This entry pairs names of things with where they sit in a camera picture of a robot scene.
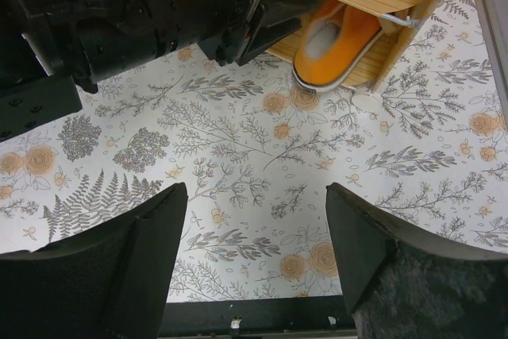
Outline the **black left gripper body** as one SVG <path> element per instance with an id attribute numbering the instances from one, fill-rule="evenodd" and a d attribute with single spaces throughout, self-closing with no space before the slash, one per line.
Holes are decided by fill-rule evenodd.
<path id="1" fill-rule="evenodd" d="M 252 0 L 23 0 L 23 83 L 42 91 L 67 78 L 98 82 L 197 44 L 235 63 Z"/>

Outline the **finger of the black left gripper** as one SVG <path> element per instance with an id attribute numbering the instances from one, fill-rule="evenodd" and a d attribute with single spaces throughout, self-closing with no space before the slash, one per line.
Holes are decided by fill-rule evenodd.
<path id="1" fill-rule="evenodd" d="M 240 66 L 302 27 L 301 17 L 316 10 L 318 0 L 252 0 L 246 21 L 250 30 L 244 50 L 236 59 Z"/>

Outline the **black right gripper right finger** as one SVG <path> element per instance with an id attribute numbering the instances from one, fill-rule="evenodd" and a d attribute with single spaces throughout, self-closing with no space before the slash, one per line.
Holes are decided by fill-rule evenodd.
<path id="1" fill-rule="evenodd" d="M 451 241 L 338 183 L 326 216 L 360 338 L 505 338 L 507 255 Z"/>

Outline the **aluminium rail frame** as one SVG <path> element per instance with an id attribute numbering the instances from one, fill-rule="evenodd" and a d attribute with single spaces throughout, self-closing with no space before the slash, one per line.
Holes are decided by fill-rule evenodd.
<path id="1" fill-rule="evenodd" d="M 356 338 L 340 295 L 165 306 L 160 338 Z"/>

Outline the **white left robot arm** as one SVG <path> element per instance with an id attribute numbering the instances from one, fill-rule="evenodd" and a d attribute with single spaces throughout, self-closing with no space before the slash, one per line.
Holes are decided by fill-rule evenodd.
<path id="1" fill-rule="evenodd" d="M 243 65 L 316 0 L 1 0 L 1 138 L 78 112 L 79 91 L 196 44 Z"/>

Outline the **wooden shoe cabinet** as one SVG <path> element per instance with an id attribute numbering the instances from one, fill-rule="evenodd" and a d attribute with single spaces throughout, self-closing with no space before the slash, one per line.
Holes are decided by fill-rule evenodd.
<path id="1" fill-rule="evenodd" d="M 269 48 L 296 83 L 323 94 L 349 87 L 355 107 L 382 105 L 382 81 L 440 0 L 318 0 L 299 30 Z"/>

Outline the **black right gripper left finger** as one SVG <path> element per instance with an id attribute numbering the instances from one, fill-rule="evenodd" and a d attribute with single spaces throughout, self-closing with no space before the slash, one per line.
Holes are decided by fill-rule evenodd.
<path id="1" fill-rule="evenodd" d="M 157 337 L 187 200 L 177 183 L 72 237 L 2 254 L 2 337 Z"/>

